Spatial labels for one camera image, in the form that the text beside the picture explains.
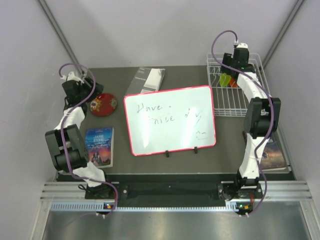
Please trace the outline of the red floral plate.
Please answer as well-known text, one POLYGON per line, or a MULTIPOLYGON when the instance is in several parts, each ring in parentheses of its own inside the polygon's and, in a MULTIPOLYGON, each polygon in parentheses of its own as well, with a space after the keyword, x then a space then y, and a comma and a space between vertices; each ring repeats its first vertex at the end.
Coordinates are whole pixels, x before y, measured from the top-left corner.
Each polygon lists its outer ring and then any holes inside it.
POLYGON ((112 114, 118 105, 117 98, 111 93, 101 93, 90 103, 90 111, 98 117, 112 114))

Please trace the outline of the lime green plate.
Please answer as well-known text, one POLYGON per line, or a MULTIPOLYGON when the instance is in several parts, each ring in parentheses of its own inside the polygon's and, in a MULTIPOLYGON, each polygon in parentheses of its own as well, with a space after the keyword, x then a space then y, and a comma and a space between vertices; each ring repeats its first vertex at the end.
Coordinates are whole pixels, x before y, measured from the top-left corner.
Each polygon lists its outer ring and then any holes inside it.
POLYGON ((231 81, 231 76, 226 73, 221 73, 219 78, 219 84, 221 87, 227 87, 231 81))

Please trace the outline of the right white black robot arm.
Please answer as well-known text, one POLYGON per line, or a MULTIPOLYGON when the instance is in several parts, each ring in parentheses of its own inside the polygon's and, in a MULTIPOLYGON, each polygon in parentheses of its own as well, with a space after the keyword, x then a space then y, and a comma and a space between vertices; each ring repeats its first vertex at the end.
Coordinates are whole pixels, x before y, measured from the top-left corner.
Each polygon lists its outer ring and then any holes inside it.
POLYGON ((277 130, 281 100, 271 97, 260 84, 254 67, 249 64, 249 48, 240 43, 233 54, 225 53, 221 73, 235 80, 249 103, 244 119, 246 147, 233 186, 227 194, 245 198, 259 188, 261 160, 271 133, 277 130))

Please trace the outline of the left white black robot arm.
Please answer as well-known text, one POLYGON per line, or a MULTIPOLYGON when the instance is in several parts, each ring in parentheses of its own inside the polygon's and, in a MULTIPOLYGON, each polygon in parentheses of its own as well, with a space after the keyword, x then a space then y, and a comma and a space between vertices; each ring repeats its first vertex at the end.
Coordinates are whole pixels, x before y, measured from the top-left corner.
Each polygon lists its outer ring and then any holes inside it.
POLYGON ((88 195, 100 199, 109 198, 114 187, 106 181, 103 170, 89 161, 89 152, 80 133, 81 123, 88 112, 88 103, 102 93, 104 86, 97 83, 92 96, 78 106, 93 89, 93 80, 88 76, 76 76, 73 71, 64 75, 62 80, 62 88, 66 94, 63 117, 53 130, 45 133, 53 166, 58 172, 73 172, 76 177, 84 180, 87 183, 84 190, 88 195))

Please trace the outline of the orange plate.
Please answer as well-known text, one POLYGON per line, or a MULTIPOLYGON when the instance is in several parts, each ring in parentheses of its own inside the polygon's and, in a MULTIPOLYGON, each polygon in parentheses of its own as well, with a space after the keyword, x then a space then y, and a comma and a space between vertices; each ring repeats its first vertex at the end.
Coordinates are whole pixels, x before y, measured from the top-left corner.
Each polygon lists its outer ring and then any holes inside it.
POLYGON ((231 88, 237 88, 237 87, 238 87, 236 81, 235 81, 233 78, 230 79, 230 81, 229 81, 229 86, 230 86, 231 88))

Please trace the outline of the Jane Eyre book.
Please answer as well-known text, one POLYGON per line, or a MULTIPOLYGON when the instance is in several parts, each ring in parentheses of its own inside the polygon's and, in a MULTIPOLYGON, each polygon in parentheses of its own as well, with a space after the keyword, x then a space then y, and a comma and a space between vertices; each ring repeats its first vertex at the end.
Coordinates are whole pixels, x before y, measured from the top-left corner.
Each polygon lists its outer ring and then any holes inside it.
POLYGON ((114 155, 114 128, 90 128, 85 132, 89 161, 97 168, 111 168, 114 155))

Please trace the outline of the red framed whiteboard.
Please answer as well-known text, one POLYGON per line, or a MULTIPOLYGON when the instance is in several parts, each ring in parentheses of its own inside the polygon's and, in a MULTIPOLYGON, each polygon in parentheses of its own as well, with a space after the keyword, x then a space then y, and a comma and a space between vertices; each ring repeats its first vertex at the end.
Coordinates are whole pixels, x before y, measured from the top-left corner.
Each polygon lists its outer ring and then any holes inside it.
POLYGON ((123 103, 136 157, 216 145, 214 99, 208 85, 131 94, 123 103))

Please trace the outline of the Tale of Two Cities book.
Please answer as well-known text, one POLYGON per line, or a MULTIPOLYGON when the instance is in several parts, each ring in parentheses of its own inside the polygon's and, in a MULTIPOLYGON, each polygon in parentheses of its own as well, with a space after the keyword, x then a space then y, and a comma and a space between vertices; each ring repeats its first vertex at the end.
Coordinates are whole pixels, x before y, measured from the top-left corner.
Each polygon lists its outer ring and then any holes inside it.
POLYGON ((287 162, 277 139, 271 135, 263 150, 261 162, 263 171, 282 171, 287 168, 287 162))

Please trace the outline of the aluminium frame rail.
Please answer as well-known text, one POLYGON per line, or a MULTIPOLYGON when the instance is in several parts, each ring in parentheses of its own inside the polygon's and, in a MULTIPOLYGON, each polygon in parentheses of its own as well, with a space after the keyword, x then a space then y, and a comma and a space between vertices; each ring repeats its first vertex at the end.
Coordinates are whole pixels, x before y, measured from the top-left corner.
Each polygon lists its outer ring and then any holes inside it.
POLYGON ((80 182, 46 182, 40 199, 43 201, 78 201, 85 198, 85 191, 79 189, 80 182))

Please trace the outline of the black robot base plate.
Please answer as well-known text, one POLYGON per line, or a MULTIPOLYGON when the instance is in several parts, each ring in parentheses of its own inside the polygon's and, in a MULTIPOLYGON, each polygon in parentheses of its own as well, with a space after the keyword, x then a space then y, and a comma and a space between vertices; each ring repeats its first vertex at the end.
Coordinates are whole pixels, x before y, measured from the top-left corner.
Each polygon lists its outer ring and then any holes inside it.
POLYGON ((210 200, 232 200, 238 195, 238 192, 261 194, 261 185, 249 185, 246 188, 239 188, 234 183, 186 183, 177 182, 171 184, 162 183, 130 183, 121 185, 118 190, 118 200, 136 200, 139 197, 150 199, 155 197, 156 200, 165 201, 170 197, 182 198, 205 198, 210 200))

